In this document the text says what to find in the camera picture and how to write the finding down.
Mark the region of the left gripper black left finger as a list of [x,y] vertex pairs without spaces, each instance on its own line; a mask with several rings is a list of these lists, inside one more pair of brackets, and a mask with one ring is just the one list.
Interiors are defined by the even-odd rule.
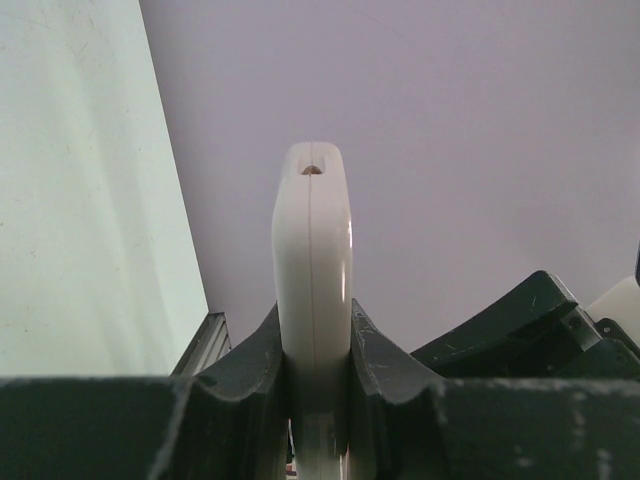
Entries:
[[281,479],[278,314],[193,375],[5,378],[5,479]]

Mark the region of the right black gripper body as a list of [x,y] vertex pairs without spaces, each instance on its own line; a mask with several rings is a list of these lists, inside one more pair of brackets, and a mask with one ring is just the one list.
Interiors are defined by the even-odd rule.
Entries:
[[547,375],[571,379],[638,379],[639,346],[611,318],[594,321],[581,307],[560,320],[559,346]]

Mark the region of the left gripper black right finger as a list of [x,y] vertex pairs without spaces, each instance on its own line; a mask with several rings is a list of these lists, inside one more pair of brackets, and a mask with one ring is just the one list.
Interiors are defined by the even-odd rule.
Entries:
[[631,380],[445,379],[352,308],[353,479],[635,479]]

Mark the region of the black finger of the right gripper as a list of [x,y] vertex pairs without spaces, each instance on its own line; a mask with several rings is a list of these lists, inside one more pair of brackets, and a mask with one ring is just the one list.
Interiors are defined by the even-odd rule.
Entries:
[[447,378],[546,377],[580,352],[562,324],[577,306],[556,276],[538,270],[412,356]]

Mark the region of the white red remote control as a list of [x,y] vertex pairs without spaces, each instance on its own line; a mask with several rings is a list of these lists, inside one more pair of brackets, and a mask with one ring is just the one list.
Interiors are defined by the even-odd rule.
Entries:
[[271,238],[297,475],[344,479],[353,240],[335,145],[309,141],[289,149]]

